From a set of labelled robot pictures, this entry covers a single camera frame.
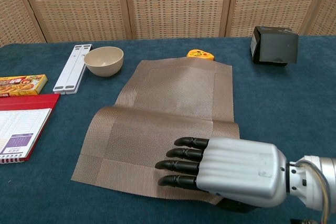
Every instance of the robotic hand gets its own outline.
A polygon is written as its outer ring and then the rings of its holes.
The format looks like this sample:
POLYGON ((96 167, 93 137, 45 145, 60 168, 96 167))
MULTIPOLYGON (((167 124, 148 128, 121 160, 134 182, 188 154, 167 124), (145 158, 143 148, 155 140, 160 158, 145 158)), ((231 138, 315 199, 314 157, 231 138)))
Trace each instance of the robotic hand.
POLYGON ((288 163, 273 144, 226 137, 183 137, 175 145, 191 148, 175 148, 167 157, 192 162, 164 160, 155 167, 193 176, 165 176, 160 186, 203 190, 256 207, 279 205, 289 193, 323 211, 322 223, 336 212, 336 158, 304 156, 288 163))

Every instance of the food image on box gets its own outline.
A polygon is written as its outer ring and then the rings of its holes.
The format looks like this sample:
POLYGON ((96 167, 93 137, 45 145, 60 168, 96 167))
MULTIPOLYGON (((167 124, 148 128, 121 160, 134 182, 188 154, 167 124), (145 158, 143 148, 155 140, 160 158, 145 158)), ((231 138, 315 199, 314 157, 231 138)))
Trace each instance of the food image on box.
POLYGON ((45 74, 0 77, 0 97, 39 94, 47 81, 45 74))

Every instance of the spiral notebook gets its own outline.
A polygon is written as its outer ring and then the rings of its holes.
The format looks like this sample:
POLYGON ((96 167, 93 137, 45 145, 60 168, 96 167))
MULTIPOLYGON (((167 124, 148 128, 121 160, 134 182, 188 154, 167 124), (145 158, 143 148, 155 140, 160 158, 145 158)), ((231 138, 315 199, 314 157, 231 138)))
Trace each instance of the spiral notebook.
POLYGON ((58 98, 58 94, 0 98, 0 164, 30 158, 58 98))

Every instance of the folded placemat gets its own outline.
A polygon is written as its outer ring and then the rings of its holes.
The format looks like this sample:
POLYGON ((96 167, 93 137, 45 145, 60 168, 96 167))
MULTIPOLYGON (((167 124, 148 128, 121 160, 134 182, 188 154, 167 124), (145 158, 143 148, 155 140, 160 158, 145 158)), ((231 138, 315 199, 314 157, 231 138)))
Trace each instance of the folded placemat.
POLYGON ((231 66, 197 58, 141 61, 115 105, 93 117, 72 180, 216 204, 222 197, 158 186, 160 177, 177 173, 155 164, 184 136, 239 138, 231 66))

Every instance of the table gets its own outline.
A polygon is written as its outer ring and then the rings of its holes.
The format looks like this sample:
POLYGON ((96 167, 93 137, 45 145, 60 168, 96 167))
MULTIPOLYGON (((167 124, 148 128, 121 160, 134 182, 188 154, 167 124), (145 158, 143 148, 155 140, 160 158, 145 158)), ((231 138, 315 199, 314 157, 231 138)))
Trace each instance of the table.
MULTIPOLYGON (((274 143, 289 161, 335 157, 336 37, 300 37, 297 64, 253 65, 250 38, 93 42, 124 51, 122 70, 102 78, 85 72, 77 94, 63 95, 29 161, 0 166, 0 223, 289 223, 320 213, 288 196, 247 214, 198 201, 130 195, 70 180, 94 114, 113 105, 142 59, 184 57, 199 48, 233 66, 234 113, 241 138, 274 143)), ((0 48, 0 76, 45 73, 52 93, 74 42, 0 48)))

